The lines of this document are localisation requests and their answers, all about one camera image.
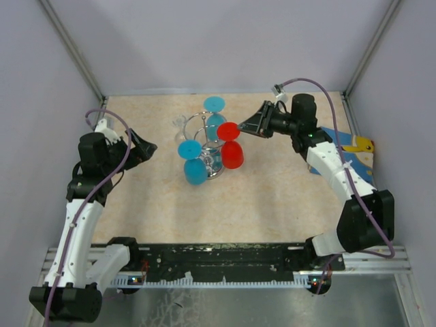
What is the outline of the red wine glass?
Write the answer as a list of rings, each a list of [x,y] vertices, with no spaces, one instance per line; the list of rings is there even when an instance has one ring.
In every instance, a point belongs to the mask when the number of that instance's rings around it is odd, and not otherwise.
[[[236,141],[240,131],[236,123],[226,122],[217,129],[217,136],[223,141],[221,157],[223,165],[228,169],[237,169],[244,163],[242,146]]]

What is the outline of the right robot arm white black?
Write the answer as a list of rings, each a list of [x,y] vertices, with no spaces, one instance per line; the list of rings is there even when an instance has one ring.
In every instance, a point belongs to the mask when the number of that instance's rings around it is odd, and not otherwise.
[[[261,138],[279,133],[291,138],[294,151],[329,184],[343,205],[335,230],[308,238],[303,251],[305,262],[322,268],[321,276],[311,284],[318,295],[326,292],[332,263],[344,253],[370,254],[371,247],[386,245],[393,258],[394,196],[366,182],[345,160],[338,138],[331,138],[317,125],[314,96],[299,93],[288,110],[282,101],[265,101],[250,118],[238,124],[238,130]]]

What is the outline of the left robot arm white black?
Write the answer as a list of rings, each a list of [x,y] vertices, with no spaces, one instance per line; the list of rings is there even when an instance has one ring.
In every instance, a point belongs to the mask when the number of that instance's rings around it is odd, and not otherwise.
[[[133,129],[123,139],[101,119],[78,143],[80,160],[67,186],[65,223],[53,263],[41,286],[31,288],[30,303],[49,322],[93,323],[110,282],[140,261],[133,237],[112,238],[103,255],[88,263],[95,227],[113,190],[112,177],[148,161],[157,145]]]

